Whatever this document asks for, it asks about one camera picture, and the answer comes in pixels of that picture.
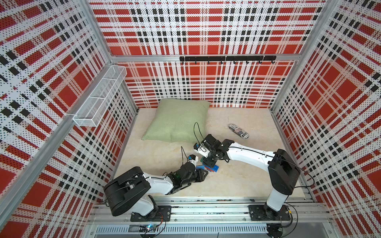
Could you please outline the blue 2x4 lego brick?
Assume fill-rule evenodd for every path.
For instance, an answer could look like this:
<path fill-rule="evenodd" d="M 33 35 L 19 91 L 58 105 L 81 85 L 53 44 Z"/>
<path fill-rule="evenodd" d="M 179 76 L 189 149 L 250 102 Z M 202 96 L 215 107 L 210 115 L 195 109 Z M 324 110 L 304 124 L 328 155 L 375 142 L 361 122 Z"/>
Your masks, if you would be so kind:
<path fill-rule="evenodd" d="M 214 172 L 214 173 L 217 173 L 218 172 L 218 169 L 219 167 L 217 165 L 214 165 L 213 167 L 210 167 L 210 166 L 207 166 L 205 165 L 204 166 L 207 170 L 211 171 L 211 172 Z"/>

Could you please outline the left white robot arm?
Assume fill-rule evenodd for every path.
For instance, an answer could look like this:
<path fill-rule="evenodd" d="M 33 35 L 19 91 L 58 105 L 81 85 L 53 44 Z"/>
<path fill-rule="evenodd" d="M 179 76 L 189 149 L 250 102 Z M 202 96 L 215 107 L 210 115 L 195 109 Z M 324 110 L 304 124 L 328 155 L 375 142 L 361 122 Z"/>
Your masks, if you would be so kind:
<path fill-rule="evenodd" d="M 105 204 L 116 217 L 126 212 L 153 220 L 159 213 L 153 194 L 172 195 L 194 183 L 203 182 L 208 171 L 186 162 L 177 171 L 153 176 L 133 167 L 104 186 Z"/>

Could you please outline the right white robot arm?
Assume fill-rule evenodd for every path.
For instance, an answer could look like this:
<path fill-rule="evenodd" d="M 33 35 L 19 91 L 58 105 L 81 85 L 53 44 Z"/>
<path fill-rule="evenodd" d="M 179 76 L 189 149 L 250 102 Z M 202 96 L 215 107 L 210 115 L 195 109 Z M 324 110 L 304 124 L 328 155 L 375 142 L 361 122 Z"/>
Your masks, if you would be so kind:
<path fill-rule="evenodd" d="M 289 154 L 278 149 L 275 152 L 262 151 L 243 146 L 233 140 L 226 139 L 223 142 L 215 139 L 211 134 L 207 135 L 201 142 L 194 144 L 193 149 L 202 155 L 202 163 L 206 167 L 213 168 L 216 162 L 239 161 L 268 173 L 272 191 L 264 205 L 266 211 L 279 213 L 287 198 L 292 195 L 296 183 L 301 174 Z"/>

